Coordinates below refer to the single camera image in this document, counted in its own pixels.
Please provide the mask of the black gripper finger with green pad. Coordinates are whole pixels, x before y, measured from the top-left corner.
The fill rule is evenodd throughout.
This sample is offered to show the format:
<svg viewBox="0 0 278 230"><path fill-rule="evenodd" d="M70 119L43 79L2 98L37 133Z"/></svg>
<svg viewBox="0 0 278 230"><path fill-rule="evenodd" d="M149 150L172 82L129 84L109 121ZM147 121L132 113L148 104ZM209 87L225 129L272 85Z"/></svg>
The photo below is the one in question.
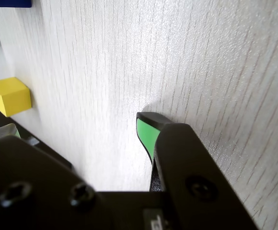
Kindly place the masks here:
<svg viewBox="0 0 278 230"><path fill-rule="evenodd" d="M137 136L151 162L150 190L166 192L181 230L255 230L240 199L185 123L138 112Z"/></svg>

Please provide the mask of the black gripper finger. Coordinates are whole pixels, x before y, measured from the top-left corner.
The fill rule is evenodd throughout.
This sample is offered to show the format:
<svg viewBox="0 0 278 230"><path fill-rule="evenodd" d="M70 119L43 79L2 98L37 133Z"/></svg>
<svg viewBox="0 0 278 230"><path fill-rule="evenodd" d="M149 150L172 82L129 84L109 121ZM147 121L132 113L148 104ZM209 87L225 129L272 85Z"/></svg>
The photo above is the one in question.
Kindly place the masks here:
<svg viewBox="0 0 278 230"><path fill-rule="evenodd" d="M71 201L84 196L67 165L24 140L0 138L0 230L94 230L93 214Z"/></svg>

